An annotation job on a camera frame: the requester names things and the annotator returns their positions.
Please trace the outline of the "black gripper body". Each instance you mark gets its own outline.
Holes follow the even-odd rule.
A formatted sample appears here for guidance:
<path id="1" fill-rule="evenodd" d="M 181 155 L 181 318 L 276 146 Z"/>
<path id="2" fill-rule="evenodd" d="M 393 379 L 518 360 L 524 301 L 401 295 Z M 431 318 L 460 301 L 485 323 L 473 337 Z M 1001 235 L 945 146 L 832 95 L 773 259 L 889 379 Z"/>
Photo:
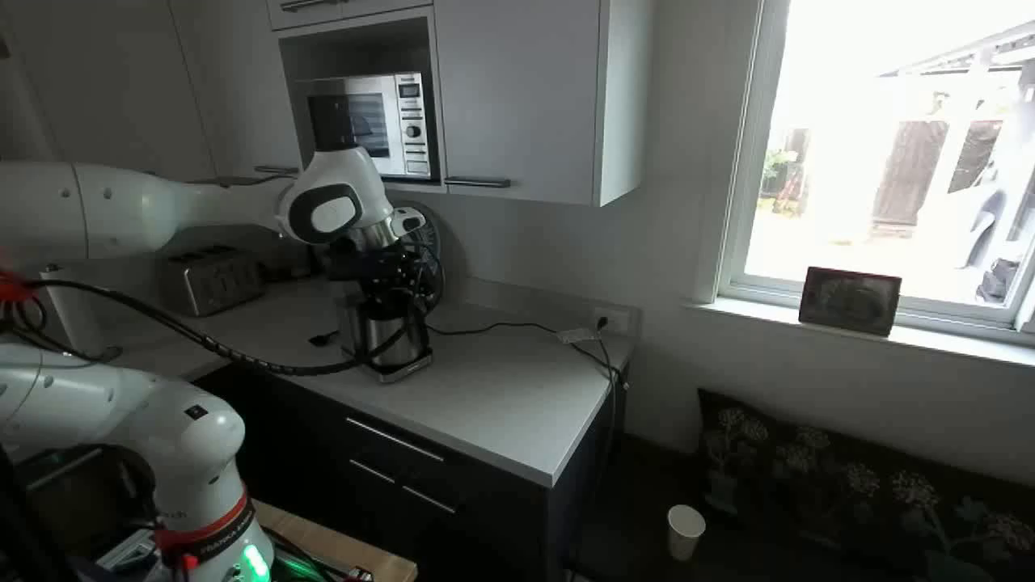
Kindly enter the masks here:
<path id="1" fill-rule="evenodd" d="M 363 303 L 422 318 L 441 303 L 444 266 L 427 266 L 404 234 L 399 242 L 359 255 L 359 288 Z"/>

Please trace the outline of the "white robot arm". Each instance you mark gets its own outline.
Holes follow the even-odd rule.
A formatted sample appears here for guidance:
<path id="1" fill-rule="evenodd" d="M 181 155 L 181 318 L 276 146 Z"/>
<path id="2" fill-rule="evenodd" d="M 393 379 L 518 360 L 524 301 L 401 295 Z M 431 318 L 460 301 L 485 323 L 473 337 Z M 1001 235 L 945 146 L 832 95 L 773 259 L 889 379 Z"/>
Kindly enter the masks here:
<path id="1" fill-rule="evenodd" d="M 413 211 L 399 211 L 363 146 L 317 154 L 286 189 L 217 190 L 140 173 L 74 168 L 76 208 L 36 203 L 50 231 L 72 231 L 18 249 L 54 259 L 66 247 L 98 255 L 160 249 L 178 231 L 251 222 L 307 247 L 348 240 L 359 252 L 393 249 Z M 4 451 L 42 453 L 104 442 L 134 453 L 157 511 L 157 565 L 150 582 L 272 582 L 276 548 L 255 520 L 236 453 L 247 420 L 185 379 L 99 366 L 30 340 L 0 348 Z"/>

